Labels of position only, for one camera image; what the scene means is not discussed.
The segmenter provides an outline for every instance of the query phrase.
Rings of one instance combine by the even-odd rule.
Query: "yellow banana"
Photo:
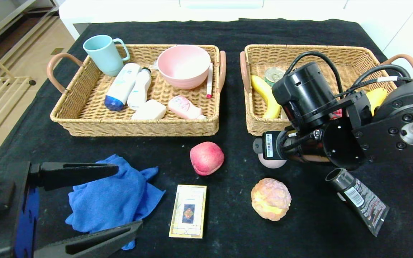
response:
[[[251,75],[251,86],[262,96],[264,99],[267,110],[263,118],[265,119],[277,119],[280,117],[281,106],[278,105],[277,101],[272,94],[272,87],[268,85],[261,77],[256,75]]]
[[[372,116],[374,116],[375,108],[382,105],[387,95],[388,93],[384,88],[377,88],[366,93],[369,103],[371,103]]]

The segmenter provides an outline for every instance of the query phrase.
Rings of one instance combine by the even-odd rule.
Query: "blue bottle cap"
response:
[[[106,96],[105,97],[105,106],[111,110],[111,111],[121,111],[123,108],[123,103],[122,101],[110,97],[110,96]]]

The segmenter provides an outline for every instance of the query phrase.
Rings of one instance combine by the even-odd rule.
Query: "pink lotion bottle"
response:
[[[206,116],[202,114],[202,109],[182,95],[170,99],[168,108],[183,119],[206,119]]]

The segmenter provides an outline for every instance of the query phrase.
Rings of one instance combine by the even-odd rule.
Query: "blue cloth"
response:
[[[65,222],[74,230],[95,233],[142,219],[152,212],[165,193],[147,183],[157,174],[157,167],[138,171],[116,154],[97,163],[118,165],[119,172],[72,187],[73,191],[68,194],[72,214]],[[122,249],[134,247],[133,240]]]

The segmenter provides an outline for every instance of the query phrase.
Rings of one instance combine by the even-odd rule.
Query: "black table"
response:
[[[136,248],[120,250],[113,257],[413,257],[413,164],[365,165],[353,172],[391,206],[375,238],[324,182],[332,168],[288,162],[280,169],[267,169],[254,154],[254,137],[246,131],[239,70],[239,52],[246,45],[363,46],[384,61],[385,56],[357,23],[239,20],[92,24],[69,53],[85,59],[82,43],[97,34],[121,38],[127,44],[214,44],[227,54],[220,129],[213,137],[71,137],[49,119],[60,93],[46,81],[1,146],[0,170],[19,160],[95,162],[113,153],[137,169],[159,166],[159,175],[152,183],[167,190],[166,195],[144,220]],[[67,85],[76,71],[76,64],[62,60],[55,74]],[[198,177],[189,151],[207,140],[223,149],[226,160],[213,175]],[[265,177],[285,183],[292,196],[290,210],[279,222],[262,219],[251,207],[251,189]],[[208,186],[201,240],[168,237],[180,183]],[[69,191],[71,188],[41,191],[38,247],[81,234],[64,223],[71,213]]]

